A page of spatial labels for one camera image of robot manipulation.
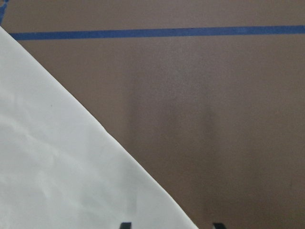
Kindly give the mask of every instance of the white sheet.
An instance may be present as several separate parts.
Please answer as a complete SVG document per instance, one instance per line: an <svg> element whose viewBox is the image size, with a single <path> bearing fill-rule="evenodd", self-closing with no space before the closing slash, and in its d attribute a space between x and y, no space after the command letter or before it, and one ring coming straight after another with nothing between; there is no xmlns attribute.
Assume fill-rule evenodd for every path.
<svg viewBox="0 0 305 229"><path fill-rule="evenodd" d="M118 229L122 222L197 228L0 27L0 228Z"/></svg>

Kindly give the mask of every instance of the blue tape strip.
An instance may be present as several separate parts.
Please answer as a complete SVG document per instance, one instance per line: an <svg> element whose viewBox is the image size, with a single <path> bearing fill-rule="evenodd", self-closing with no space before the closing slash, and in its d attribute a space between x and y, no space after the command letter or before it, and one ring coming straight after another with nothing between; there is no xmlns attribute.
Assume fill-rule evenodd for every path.
<svg viewBox="0 0 305 229"><path fill-rule="evenodd" d="M11 33L16 40L304 34L305 25Z"/></svg>
<svg viewBox="0 0 305 229"><path fill-rule="evenodd" d="M3 4L0 6L0 25L2 23L5 10L6 10L7 6L8 6L8 2L9 2L9 0L4 0Z"/></svg>

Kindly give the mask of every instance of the blue line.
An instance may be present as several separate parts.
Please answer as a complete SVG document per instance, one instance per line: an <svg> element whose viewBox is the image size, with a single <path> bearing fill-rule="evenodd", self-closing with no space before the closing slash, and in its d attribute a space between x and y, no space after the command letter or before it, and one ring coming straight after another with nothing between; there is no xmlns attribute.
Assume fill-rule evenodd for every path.
<svg viewBox="0 0 305 229"><path fill-rule="evenodd" d="M6 10L7 6L8 6L8 2L9 2L9 0L3 0L3 4L0 6L0 25L2 23L5 10Z"/></svg>
<svg viewBox="0 0 305 229"><path fill-rule="evenodd" d="M16 40L305 34L305 25L11 33Z"/></svg>

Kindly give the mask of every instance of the blue tape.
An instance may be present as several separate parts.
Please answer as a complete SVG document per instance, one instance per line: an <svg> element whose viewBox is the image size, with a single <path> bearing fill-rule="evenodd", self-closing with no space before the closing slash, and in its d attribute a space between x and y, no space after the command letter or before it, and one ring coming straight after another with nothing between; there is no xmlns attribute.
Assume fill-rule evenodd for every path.
<svg viewBox="0 0 305 229"><path fill-rule="evenodd" d="M304 34L305 25L11 33L16 40Z"/></svg>
<svg viewBox="0 0 305 229"><path fill-rule="evenodd" d="M2 23L5 10L6 10L7 6L8 6L8 2L9 2L9 0L3 0L3 4L0 6L0 25Z"/></svg>

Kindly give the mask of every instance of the white cloth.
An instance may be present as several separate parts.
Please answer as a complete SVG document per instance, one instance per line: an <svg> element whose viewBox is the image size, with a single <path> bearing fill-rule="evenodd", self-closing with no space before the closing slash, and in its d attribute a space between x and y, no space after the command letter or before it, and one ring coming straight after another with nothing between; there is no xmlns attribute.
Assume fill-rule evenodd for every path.
<svg viewBox="0 0 305 229"><path fill-rule="evenodd" d="M196 229L101 124L0 27L0 228Z"/></svg>

